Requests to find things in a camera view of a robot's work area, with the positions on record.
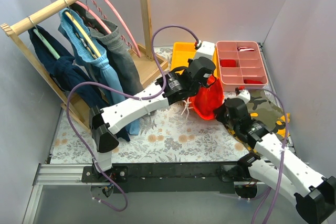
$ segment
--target yellow tray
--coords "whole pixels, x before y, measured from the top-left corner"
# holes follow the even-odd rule
[[[173,57],[172,57],[172,66],[171,70],[180,67],[185,66],[188,67],[188,59],[194,58],[196,53],[195,44],[192,42],[175,42],[173,47]],[[220,71],[217,71],[217,68],[219,66],[218,63],[218,57],[217,57],[217,50],[215,50],[215,53],[213,55],[213,62],[216,65],[216,69],[214,72],[214,76],[217,78],[220,78]]]

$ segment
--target light blue knit garment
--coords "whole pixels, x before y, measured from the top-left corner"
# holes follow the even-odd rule
[[[76,34],[73,31],[74,30],[73,28],[76,28],[76,27],[73,26],[71,20],[64,13],[65,11],[70,12],[73,18],[79,23],[79,25],[87,33],[87,35],[92,40],[93,44],[96,46],[96,48],[100,52],[101,54],[100,57],[98,57],[97,59],[94,59],[92,55],[90,54],[90,52],[85,48],[81,40],[77,38]],[[90,30],[84,25],[83,20],[78,16],[76,12],[68,8],[64,8],[63,10],[59,12],[59,14],[60,14],[60,19],[61,19],[61,27],[64,29],[64,31],[68,35],[71,43],[75,46],[80,58],[84,62],[98,67],[100,69],[102,77],[105,78],[106,83],[108,84],[109,87],[116,89],[120,92],[123,92],[116,71],[109,65],[109,60],[106,56],[106,49],[102,45],[100,45],[96,39],[91,37]],[[80,37],[83,37],[79,31],[77,31],[77,33]],[[112,95],[112,98],[115,104],[125,100],[125,97],[123,95],[117,94],[115,92],[111,92],[111,95]],[[126,130],[129,132],[129,134],[138,135],[140,131],[139,119],[127,125]]]

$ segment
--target gray garment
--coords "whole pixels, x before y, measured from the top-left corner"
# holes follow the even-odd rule
[[[130,53],[127,51],[124,41],[120,38],[117,25],[111,21],[102,19],[112,31],[112,33],[107,34],[95,18],[84,8],[76,3],[72,4],[71,8],[76,11],[81,18],[84,17],[83,20],[86,25],[90,23],[92,27],[95,28],[89,27],[91,37],[97,39],[107,50],[109,64],[117,72],[123,91],[130,95],[141,92],[143,87],[140,82],[139,73]]]

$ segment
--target gray floor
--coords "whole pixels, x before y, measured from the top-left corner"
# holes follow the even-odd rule
[[[271,194],[259,213],[262,222],[270,205]],[[89,186],[44,186],[35,224],[59,223],[250,223],[259,200],[247,203],[229,199],[216,192],[129,193],[129,206],[114,212],[91,199]],[[112,195],[108,202],[122,207],[122,195]],[[305,223],[295,207],[279,196],[268,223]]]

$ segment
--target denim garment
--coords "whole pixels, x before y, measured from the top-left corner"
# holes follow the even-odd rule
[[[135,95],[143,91],[139,73],[127,50],[126,44],[120,38],[117,25],[111,21],[102,19],[106,26],[112,31],[112,33],[107,34],[95,18],[83,7],[74,3],[71,5],[71,8],[77,11],[81,17],[84,17],[86,25],[91,24],[93,26],[93,28],[88,27],[91,36],[101,42],[106,48],[109,63],[117,72],[124,92],[126,94]]]
[[[44,65],[50,75],[57,80],[62,89],[71,91],[76,85],[82,82],[92,81],[78,66],[72,64],[75,58],[60,42],[42,27],[37,26],[37,28],[40,34],[42,34],[42,36],[57,51],[60,58],[56,60],[53,57],[48,48],[33,32],[35,27],[28,30],[30,41],[34,46],[39,61]],[[107,106],[107,103],[102,99],[97,87],[89,85],[82,86],[76,90],[76,93],[89,107],[98,106],[99,108],[104,108]]]
[[[74,29],[76,28],[72,25],[71,20],[65,15],[64,13],[65,11],[71,12],[73,18],[80,24],[83,30],[88,34],[93,44],[99,50],[101,54],[100,57],[94,59],[90,54],[90,52],[85,48],[81,40],[77,38],[76,34],[74,33]],[[71,43],[74,45],[78,56],[83,61],[82,63],[86,63],[100,69],[100,77],[97,79],[103,79],[108,84],[109,87],[116,89],[120,92],[123,92],[116,71],[109,65],[109,60],[106,55],[106,49],[103,46],[101,46],[96,39],[91,37],[90,30],[84,25],[83,20],[78,16],[78,14],[73,10],[65,8],[60,11],[60,18],[61,18],[61,27],[67,34],[67,37],[69,38]],[[77,33],[79,34],[80,37],[82,37],[82,34],[79,31],[77,31]],[[111,92],[111,96],[113,99],[113,101],[109,101],[111,104],[117,104],[125,100],[125,97],[123,95],[117,94],[115,92]],[[139,119],[128,124],[125,128],[130,134],[137,135],[140,130]]]

